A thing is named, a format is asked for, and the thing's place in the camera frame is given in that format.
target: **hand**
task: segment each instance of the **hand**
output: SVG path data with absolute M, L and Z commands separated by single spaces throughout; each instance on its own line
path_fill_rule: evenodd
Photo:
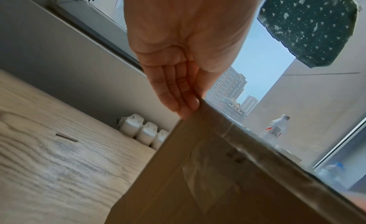
M 236 58 L 259 0 L 124 0 L 131 49 L 160 101 L 186 119 Z

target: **wooden table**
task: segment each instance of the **wooden table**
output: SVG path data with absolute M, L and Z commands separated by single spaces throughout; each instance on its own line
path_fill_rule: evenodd
M 0 71 L 0 223 L 104 223 L 154 150 Z

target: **gray wall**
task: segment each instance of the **gray wall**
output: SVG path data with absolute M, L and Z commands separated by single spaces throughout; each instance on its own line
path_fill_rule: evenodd
M 271 120 L 290 116 L 279 145 L 310 165 L 366 114 L 366 10 L 354 36 L 329 67 L 309 69 L 295 60 L 243 125 L 260 134 Z
M 1 69 L 111 126 L 133 113 L 177 122 L 143 73 L 32 1 L 0 0 L 0 24 Z

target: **blue sky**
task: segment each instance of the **blue sky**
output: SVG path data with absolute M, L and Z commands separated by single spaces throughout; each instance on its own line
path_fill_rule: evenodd
M 255 19 L 238 57 L 232 64 L 248 82 L 236 101 L 242 103 L 248 95 L 261 100 L 294 59 L 288 49 Z

